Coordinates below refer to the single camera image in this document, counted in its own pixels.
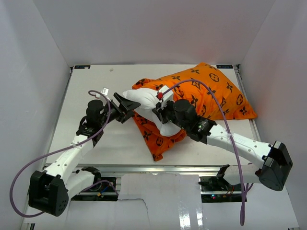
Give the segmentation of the white pillow insert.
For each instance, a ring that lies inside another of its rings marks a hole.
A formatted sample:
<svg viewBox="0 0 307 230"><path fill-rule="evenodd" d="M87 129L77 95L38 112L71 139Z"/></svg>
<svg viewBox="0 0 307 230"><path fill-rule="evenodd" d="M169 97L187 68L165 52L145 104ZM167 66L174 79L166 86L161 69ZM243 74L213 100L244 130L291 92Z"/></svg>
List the white pillow insert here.
<svg viewBox="0 0 307 230"><path fill-rule="evenodd" d="M158 117L152 112L156 104L159 102L156 95L156 90L148 88L139 88L136 90L127 90L123 92L124 98L141 104L137 109L135 109L135 112L153 122L153 126L158 129L158 133L160 135L164 137L171 137L178 134L181 131L181 128L172 124L171 122L162 124Z"/></svg>

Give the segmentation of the orange patterned pillowcase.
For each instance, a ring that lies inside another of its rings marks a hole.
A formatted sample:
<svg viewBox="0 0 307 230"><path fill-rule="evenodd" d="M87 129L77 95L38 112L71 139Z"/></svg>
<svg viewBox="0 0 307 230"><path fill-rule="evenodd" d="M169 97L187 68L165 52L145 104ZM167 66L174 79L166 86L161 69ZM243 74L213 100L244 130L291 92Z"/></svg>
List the orange patterned pillowcase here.
<svg viewBox="0 0 307 230"><path fill-rule="evenodd" d="M210 120L255 119L257 114L238 87L235 86L218 68L200 63L192 68L160 77L138 80L127 96L144 89L154 94L163 86L174 93L175 101L186 99L196 109L197 115ZM149 115L137 109L134 118L154 161L160 161L163 153L186 137L179 130L175 134L166 134L152 121Z"/></svg>

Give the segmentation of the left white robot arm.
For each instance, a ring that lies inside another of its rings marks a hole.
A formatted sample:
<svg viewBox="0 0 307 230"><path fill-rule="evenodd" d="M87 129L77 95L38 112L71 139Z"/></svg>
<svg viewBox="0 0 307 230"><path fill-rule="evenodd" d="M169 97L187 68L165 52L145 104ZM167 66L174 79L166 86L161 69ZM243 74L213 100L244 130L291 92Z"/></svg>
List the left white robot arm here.
<svg viewBox="0 0 307 230"><path fill-rule="evenodd" d="M99 142L108 123L113 120L126 122L141 105L118 93L114 97L119 104L106 96L105 101L91 100L68 149L62 151L43 171L35 171L31 175L28 197L30 207L58 217L71 198L80 192L97 191L101 187L104 181L98 169L86 166L77 170L76 167Z"/></svg>

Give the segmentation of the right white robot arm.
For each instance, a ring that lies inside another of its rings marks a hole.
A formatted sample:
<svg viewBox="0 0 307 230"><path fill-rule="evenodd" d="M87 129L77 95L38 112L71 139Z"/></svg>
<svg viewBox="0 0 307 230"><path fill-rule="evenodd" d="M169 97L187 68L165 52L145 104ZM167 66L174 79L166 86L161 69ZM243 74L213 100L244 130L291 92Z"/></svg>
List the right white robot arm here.
<svg viewBox="0 0 307 230"><path fill-rule="evenodd" d="M228 191L241 182L260 183L274 191L283 190L293 167L284 143L276 141L269 144L230 134L215 121L198 115L195 107L185 99L168 101L165 106L157 103L152 112L162 124L174 124L192 140L222 148L250 162L237 171L229 165L221 167L216 179L220 190Z"/></svg>

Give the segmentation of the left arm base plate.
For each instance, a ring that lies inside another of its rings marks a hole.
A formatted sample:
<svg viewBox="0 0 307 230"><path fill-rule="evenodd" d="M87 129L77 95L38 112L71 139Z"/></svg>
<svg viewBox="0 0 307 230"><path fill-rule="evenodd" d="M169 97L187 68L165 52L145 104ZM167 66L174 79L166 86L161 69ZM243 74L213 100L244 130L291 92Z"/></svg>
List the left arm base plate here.
<svg viewBox="0 0 307 230"><path fill-rule="evenodd" d="M99 183L82 192L82 194L78 196L79 200L100 202L115 202L118 200L118 195L113 189L113 187L116 188L116 177L103 177L101 172L94 167L83 167L82 171L87 171L93 174L93 183Z"/></svg>

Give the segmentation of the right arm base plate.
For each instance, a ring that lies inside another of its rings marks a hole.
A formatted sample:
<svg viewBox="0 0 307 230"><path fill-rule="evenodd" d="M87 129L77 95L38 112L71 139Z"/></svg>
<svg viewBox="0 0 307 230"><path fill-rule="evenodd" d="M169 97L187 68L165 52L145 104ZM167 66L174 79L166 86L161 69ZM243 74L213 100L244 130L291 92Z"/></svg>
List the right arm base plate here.
<svg viewBox="0 0 307 230"><path fill-rule="evenodd" d="M229 167L230 165L223 165L216 176L200 177L202 203L238 203L242 201L241 185L231 185L223 178Z"/></svg>

